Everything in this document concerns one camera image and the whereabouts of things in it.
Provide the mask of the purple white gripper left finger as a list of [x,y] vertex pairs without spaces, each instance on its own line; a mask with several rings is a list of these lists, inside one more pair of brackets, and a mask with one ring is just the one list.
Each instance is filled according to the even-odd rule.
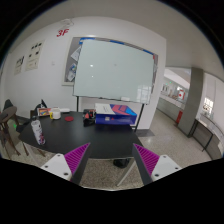
[[80,181],[90,156],[90,144],[86,143],[63,154],[56,154],[41,168],[68,181]]

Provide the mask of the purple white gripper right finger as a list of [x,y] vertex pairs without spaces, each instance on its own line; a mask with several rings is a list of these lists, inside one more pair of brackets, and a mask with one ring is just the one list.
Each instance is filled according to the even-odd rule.
[[168,155],[159,156],[138,144],[133,145],[132,154],[143,182],[154,182],[181,170],[181,167]]

